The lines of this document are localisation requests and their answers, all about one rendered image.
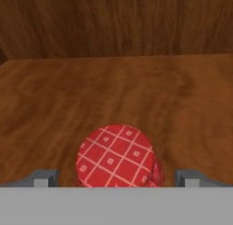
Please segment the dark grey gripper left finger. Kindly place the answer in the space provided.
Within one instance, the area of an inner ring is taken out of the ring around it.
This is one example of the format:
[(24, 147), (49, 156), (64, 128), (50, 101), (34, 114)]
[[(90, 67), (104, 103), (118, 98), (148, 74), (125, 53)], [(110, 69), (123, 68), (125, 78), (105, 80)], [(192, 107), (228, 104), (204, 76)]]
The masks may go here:
[(0, 184), (0, 187), (15, 188), (50, 188), (58, 186), (58, 171), (56, 169), (37, 169), (30, 175), (17, 181)]

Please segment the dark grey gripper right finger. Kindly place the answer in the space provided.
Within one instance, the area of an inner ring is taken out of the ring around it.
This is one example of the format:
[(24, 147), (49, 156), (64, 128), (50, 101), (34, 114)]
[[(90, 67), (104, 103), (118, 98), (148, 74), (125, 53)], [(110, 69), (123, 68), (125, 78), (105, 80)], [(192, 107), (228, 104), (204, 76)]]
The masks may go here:
[(217, 188), (229, 187), (229, 184), (209, 179), (198, 170), (177, 169), (175, 171), (175, 186), (182, 188)]

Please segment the jam jar with red checked lid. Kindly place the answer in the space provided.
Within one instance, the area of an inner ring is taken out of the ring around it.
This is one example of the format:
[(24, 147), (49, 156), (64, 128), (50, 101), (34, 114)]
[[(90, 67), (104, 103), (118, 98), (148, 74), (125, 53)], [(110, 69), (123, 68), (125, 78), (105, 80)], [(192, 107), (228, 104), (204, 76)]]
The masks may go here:
[(149, 139), (128, 125), (107, 125), (89, 134), (76, 155), (76, 175), (88, 188), (156, 188), (164, 181)]

